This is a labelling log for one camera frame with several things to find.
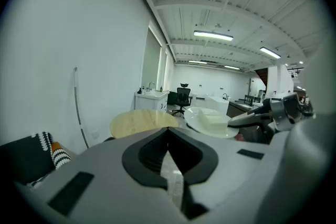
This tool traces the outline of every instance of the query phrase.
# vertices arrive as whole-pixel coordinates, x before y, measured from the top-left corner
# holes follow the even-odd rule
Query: orange cushion
[[[58,142],[54,142],[54,143],[51,144],[52,152],[54,152],[55,150],[58,150],[59,148],[61,148],[61,146]]]

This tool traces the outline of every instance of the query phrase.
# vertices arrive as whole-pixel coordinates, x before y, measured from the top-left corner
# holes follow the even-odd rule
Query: black slot
[[[93,178],[93,174],[79,172],[50,200],[48,205],[62,215],[67,216]]]
[[[262,159],[264,156],[263,153],[255,152],[255,151],[248,151],[248,150],[239,150],[237,153],[242,154],[244,156],[254,158],[254,159]]]

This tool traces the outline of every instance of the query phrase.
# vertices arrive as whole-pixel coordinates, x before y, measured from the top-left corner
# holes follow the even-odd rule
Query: round wooden table top
[[[176,118],[157,110],[133,110],[116,116],[110,123],[115,138],[164,127],[178,127]]]

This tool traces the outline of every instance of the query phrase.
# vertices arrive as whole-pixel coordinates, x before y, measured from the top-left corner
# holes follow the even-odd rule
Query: white plate
[[[188,110],[186,110],[184,112],[184,119],[186,120],[186,122],[188,123],[188,125],[195,129],[196,131],[206,134],[206,135],[210,135],[210,136],[214,136],[214,137],[219,137],[219,138],[232,138],[235,137],[238,134],[239,129],[238,128],[226,128],[224,129],[222,132],[211,132],[208,131],[204,125],[201,123],[199,117],[198,117],[198,113],[199,110],[201,108],[195,107],[195,108],[189,108]],[[227,115],[223,115],[223,117],[225,119],[227,119],[227,121],[229,121],[231,118]]]

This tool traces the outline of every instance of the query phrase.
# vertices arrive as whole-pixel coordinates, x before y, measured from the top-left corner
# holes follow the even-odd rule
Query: white cabinet
[[[135,109],[167,111],[168,93],[135,94]]]

